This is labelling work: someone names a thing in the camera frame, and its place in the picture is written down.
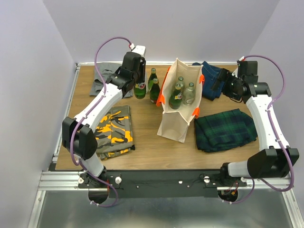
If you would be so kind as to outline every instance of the denim jeans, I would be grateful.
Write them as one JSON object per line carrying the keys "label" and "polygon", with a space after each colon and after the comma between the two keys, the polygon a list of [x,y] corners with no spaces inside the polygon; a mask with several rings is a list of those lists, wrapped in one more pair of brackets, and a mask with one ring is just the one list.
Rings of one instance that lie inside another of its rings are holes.
{"label": "denim jeans", "polygon": [[202,74],[205,77],[205,83],[203,86],[202,96],[213,101],[214,98],[219,98],[221,90],[224,86],[224,82],[220,84],[216,91],[213,91],[211,87],[215,83],[221,68],[209,65],[206,61],[203,62]]}

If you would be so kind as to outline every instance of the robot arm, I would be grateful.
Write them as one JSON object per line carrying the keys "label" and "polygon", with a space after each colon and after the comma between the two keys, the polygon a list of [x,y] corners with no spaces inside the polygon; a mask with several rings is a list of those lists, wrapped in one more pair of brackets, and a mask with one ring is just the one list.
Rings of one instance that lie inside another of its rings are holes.
{"label": "robot arm", "polygon": [[[101,91],[98,96],[74,119],[66,117],[62,123],[62,144],[70,151],[71,136],[77,123],[84,118],[80,130],[73,141],[74,154],[81,159],[82,164],[96,177],[101,179],[105,173],[105,167],[97,157],[97,140],[94,132],[110,108],[122,99],[127,92],[133,89],[136,83],[144,82],[145,77],[145,46],[136,46],[131,52],[127,52],[123,58],[123,64],[106,81],[107,91],[104,95]],[[87,116],[88,110],[97,106]]]}
{"label": "robot arm", "polygon": [[[267,83],[258,82],[257,62],[238,62],[237,74],[222,69],[213,89],[217,89],[221,82],[225,82],[222,92],[224,95],[240,100],[250,110],[259,138],[260,152],[247,161],[224,163],[221,173],[224,177],[272,178],[285,177],[289,166],[281,145],[276,139],[268,118],[268,105],[272,101]],[[269,108],[272,122],[283,147],[287,150],[292,165],[299,158],[297,149],[292,149],[282,134],[276,115],[272,107]]]}

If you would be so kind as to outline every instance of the orange bag handle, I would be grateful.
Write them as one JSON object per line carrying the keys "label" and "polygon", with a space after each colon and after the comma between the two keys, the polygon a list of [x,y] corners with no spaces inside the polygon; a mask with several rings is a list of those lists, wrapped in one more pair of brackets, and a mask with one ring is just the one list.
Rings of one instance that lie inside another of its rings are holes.
{"label": "orange bag handle", "polygon": [[[204,86],[204,83],[205,83],[205,76],[204,76],[204,75],[201,75],[201,76],[199,77],[199,79],[200,79],[200,80],[199,80],[199,83],[202,83],[202,86]],[[195,119],[197,119],[197,118],[199,117],[199,115],[200,115],[200,108],[197,107],[196,109],[194,109],[192,115],[194,115],[194,116],[195,116]]]}
{"label": "orange bag handle", "polygon": [[156,106],[157,106],[157,107],[161,106],[161,104],[165,104],[165,102],[166,102],[166,101],[165,101],[165,97],[164,97],[164,95],[162,94],[162,88],[163,88],[163,84],[164,84],[165,81],[166,81],[166,78],[167,78],[167,75],[168,75],[169,70],[170,70],[170,67],[168,68],[167,73],[166,73],[166,76],[165,76],[165,78],[164,78],[164,80],[163,80],[163,82],[162,82],[161,91],[160,91],[160,94],[158,95],[157,102],[156,102]]}

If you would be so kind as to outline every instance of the black metal base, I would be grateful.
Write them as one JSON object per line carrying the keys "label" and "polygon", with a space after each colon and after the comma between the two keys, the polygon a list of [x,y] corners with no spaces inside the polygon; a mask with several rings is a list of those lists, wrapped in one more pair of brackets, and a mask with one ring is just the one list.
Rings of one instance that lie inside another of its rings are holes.
{"label": "black metal base", "polygon": [[[115,183],[118,176],[120,184]],[[79,188],[107,188],[86,173],[81,177],[85,181]],[[119,198],[217,198],[217,187],[230,187],[236,181],[239,187],[246,186],[239,178],[222,178],[220,170],[107,170],[105,181],[115,187]],[[115,198],[115,193],[109,192],[109,197]],[[89,197],[101,196],[105,200],[106,194],[90,191]]]}

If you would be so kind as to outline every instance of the folded clothing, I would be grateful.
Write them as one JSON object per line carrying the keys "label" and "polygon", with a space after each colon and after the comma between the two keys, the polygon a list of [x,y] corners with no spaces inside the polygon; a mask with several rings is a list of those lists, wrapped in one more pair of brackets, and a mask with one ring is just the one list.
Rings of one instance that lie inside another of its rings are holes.
{"label": "folded clothing", "polygon": [[194,120],[196,145],[205,152],[226,151],[257,139],[253,119],[239,109]]}
{"label": "folded clothing", "polygon": [[[121,66],[119,63],[97,63],[99,72],[104,77],[105,81],[109,76],[111,76],[115,71]],[[100,91],[103,89],[104,84],[101,81],[100,76],[98,75],[96,69],[94,68],[94,81],[90,91],[90,96],[97,96]],[[124,98],[133,96],[133,91],[129,91]]]}
{"label": "folded clothing", "polygon": [[111,108],[97,126],[95,137],[96,153],[101,159],[134,150],[130,107],[125,105]]}
{"label": "folded clothing", "polygon": [[[202,96],[213,101],[214,98],[219,98],[224,86],[224,82],[222,82],[216,91],[213,91],[211,89],[216,79],[218,78],[221,68],[209,65],[206,61],[204,61],[202,64],[203,67],[201,69],[201,72],[205,77]],[[197,66],[200,65],[200,63],[193,63],[192,65]]]}

